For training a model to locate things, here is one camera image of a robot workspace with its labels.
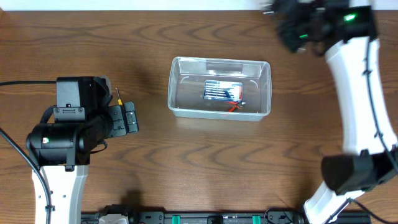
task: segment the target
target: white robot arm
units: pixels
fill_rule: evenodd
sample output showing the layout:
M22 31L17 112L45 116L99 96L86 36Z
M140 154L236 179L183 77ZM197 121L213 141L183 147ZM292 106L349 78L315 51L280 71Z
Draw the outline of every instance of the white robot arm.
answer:
M291 51L306 42L323 43L324 51L314 51L325 56L336 84L344 156L323 159L325 181L303 206L306 222L312 224L335 221L350 200L392 178L391 167L398 170L389 153L397 136L384 104L371 7L349 4L348 0L275 0L264 9L266 14L283 14L285 20L277 24L279 36ZM379 157L389 166L382 174L374 162Z
M363 149L370 154L384 151L377 133L371 102L368 95L366 69L366 49L369 37L357 37L347 44L338 42L326 51L325 57L329 64L340 104L343 119L343 152L344 154L360 155ZM371 41L369 49L369 69L371 94L380 130L389 149L397 142L392 130L381 88L378 65L379 41ZM315 195L304 204L305 214L312 224L325 223L339 208L346 203L347 198L356 198L364 193L362 190L337 195L323 182Z

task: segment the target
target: green led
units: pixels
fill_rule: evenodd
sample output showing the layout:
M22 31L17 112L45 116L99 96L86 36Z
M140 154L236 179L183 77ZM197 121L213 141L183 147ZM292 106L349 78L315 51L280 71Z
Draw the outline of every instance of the green led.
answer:
M344 17L344 21L349 22L355 19L356 14L348 14L347 16Z

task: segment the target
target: battery label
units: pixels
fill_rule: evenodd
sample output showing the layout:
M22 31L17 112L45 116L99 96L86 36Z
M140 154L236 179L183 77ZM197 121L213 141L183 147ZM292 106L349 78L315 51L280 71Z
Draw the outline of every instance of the battery label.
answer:
M203 96L206 100L222 100L242 102L243 84L239 82L227 82L206 80L205 94Z

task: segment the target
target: clear plastic box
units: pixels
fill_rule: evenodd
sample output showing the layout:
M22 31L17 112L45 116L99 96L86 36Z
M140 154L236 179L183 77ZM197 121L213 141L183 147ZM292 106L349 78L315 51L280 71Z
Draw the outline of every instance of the clear plastic box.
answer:
M216 92L223 96L211 97L209 83L218 83ZM241 101L236 94L226 98L224 93L232 95L231 89L237 86ZM271 95L271 67L267 62L191 57L173 60L168 104L175 116L260 121L271 111ZM236 103L239 108L229 112Z

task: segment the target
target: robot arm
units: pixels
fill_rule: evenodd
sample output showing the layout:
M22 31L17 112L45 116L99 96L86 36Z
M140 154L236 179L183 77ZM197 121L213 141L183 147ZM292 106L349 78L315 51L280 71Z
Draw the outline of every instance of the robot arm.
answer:
M57 79L55 124L38 124L28 135L29 157L40 169L51 190L51 223L76 224L81 219L81 200L88 175L90 154L105 139L138 132L133 102L109 106L110 83L100 77ZM48 121L51 113L44 113ZM43 187L35 173L35 223L46 223L47 205Z
M380 154L384 151L384 147L379 138L375 138L377 131L374 124L371 102L368 96L366 75L363 75L368 39L369 37L358 37L351 39L347 44L344 44L343 41L338 42L325 54L326 61L330 66L336 83L341 117L343 119L343 152L346 155L360 156L364 149L367 149L370 154ZM379 41L372 41L369 51L369 69L372 70L370 77L372 84L371 93L373 95L376 117L379 122L380 130L382 130L383 138L387 146L391 149L397 142L397 137L391 128L384 104L377 61L378 49ZM333 185L339 178L341 178L342 183L347 184L357 173L363 175L365 171L363 169L365 168L366 171L372 174L375 167L371 167L371 162L365 162L367 162L365 167L359 167L358 169L362 169L359 171L352 171L352 176L350 178L343 177L344 174L339 174L339 172L335 172L334 174L340 175L340 177L329 174L332 169L337 169L337 167L323 167L324 179L329 181L329 185ZM346 169L344 170L346 174L350 174L349 166L340 166L342 166L342 169ZM343 189L347 187L344 186L344 184L337 187L336 190L345 191ZM369 181L365 183L355 182L351 185L357 187L357 190L347 188L346 190L349 191L338 195L334 190L328 187L326 182L323 182L315 192L315 195L304 204L306 217L310 223L325 223L341 206L347 206L346 201L348 198L354 199L359 197L365 193L365 190L370 190L371 187L377 184L378 182Z
M303 206L306 222L335 221L351 199L396 175L397 137L384 104L379 76L376 25L370 6L349 7L349 1L274 1L279 37L293 52L304 43L325 56L336 84L343 120L343 155L322 160L324 182Z

